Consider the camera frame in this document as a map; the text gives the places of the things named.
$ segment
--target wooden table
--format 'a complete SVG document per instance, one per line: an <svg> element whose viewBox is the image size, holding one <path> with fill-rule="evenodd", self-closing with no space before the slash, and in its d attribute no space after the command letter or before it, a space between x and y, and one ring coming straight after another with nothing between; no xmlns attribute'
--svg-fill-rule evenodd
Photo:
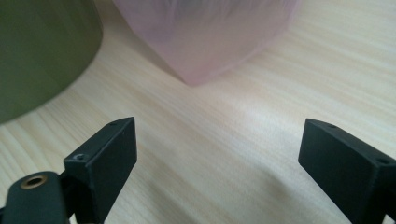
<svg viewBox="0 0 396 224"><path fill-rule="evenodd" d="M396 158L394 0L304 0L271 48L183 84L109 0L82 76L0 126L0 201L114 119L135 117L138 162L107 223L348 223L297 162L306 118Z"/></svg>

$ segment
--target pink translucent object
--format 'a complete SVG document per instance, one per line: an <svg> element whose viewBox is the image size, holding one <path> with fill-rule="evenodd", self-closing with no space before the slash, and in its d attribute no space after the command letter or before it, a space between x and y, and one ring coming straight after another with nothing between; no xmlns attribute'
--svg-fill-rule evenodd
<svg viewBox="0 0 396 224"><path fill-rule="evenodd" d="M134 32L191 85L263 50L299 0L113 0Z"/></svg>

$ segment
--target black plastic part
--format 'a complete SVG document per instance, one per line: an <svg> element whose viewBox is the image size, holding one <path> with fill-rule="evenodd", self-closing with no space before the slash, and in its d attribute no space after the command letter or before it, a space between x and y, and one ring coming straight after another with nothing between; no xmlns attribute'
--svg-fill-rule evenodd
<svg viewBox="0 0 396 224"><path fill-rule="evenodd" d="M60 180L53 172L28 175L8 191L2 224L64 224L65 212Z"/></svg>
<svg viewBox="0 0 396 224"><path fill-rule="evenodd" d="M299 163L356 224L396 218L396 161L351 134L307 119Z"/></svg>
<svg viewBox="0 0 396 224"><path fill-rule="evenodd" d="M64 159L68 214L78 223L104 223L136 163L134 118L107 124Z"/></svg>

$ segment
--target green cup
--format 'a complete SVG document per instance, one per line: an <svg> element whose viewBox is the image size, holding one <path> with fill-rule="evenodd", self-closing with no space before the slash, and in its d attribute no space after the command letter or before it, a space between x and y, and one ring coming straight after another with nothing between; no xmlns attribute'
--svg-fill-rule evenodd
<svg viewBox="0 0 396 224"><path fill-rule="evenodd" d="M102 34L92 0L0 0L0 123L64 90Z"/></svg>

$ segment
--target olive green cylinder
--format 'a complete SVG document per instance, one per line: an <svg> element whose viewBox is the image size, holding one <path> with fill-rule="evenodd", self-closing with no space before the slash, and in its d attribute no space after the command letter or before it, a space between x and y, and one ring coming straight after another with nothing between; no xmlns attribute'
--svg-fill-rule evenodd
<svg viewBox="0 0 396 224"><path fill-rule="evenodd" d="M64 90L101 41L92 0L0 0L0 123Z"/></svg>

